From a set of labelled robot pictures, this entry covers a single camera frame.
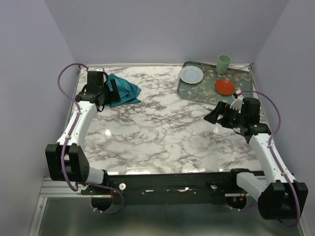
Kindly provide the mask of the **teal cloth napkin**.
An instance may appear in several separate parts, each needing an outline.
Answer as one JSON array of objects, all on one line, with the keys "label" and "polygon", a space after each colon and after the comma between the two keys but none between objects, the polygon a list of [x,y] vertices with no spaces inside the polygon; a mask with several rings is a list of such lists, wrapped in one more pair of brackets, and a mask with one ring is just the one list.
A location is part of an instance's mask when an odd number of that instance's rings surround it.
[{"label": "teal cloth napkin", "polygon": [[112,73],[108,76],[108,87],[110,91],[114,91],[112,86],[113,80],[116,83],[120,101],[111,102],[108,104],[108,107],[113,108],[124,104],[137,104],[141,102],[141,100],[137,98],[141,92],[141,88]]}]

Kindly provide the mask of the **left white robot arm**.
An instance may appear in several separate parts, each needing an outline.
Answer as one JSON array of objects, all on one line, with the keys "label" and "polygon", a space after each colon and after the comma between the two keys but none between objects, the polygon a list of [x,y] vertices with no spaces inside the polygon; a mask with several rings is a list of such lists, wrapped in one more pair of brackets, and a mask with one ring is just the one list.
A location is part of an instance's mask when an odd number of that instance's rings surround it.
[{"label": "left white robot arm", "polygon": [[112,74],[89,71],[87,83],[76,95],[71,119],[55,144],[45,150],[49,174],[52,180],[92,184],[98,194],[109,189],[107,172],[90,166],[82,149],[88,128],[98,112],[120,95]]}]

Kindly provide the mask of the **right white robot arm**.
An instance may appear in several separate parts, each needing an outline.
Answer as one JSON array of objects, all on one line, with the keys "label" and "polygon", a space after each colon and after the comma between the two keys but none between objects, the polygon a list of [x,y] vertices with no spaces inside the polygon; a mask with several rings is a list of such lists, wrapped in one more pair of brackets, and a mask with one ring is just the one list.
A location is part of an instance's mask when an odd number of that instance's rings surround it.
[{"label": "right white robot arm", "polygon": [[227,189],[233,193],[244,189],[249,193],[263,219],[299,221],[308,188],[288,171],[272,142],[268,125],[260,122],[259,100],[245,97],[235,99],[232,104],[220,101],[204,120],[224,128],[238,128],[265,174],[266,183],[262,183],[249,171],[236,171],[235,176],[227,179]]}]

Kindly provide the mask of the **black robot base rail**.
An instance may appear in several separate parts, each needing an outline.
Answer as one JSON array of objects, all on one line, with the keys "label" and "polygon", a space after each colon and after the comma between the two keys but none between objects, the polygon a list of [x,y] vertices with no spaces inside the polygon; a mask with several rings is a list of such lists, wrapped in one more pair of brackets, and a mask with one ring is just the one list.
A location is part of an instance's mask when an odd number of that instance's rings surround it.
[{"label": "black robot base rail", "polygon": [[89,186],[82,195],[113,196],[114,203],[125,205],[225,204],[226,198],[248,197],[249,192],[236,185],[234,172],[116,175],[109,177],[109,186],[122,195],[100,187]]}]

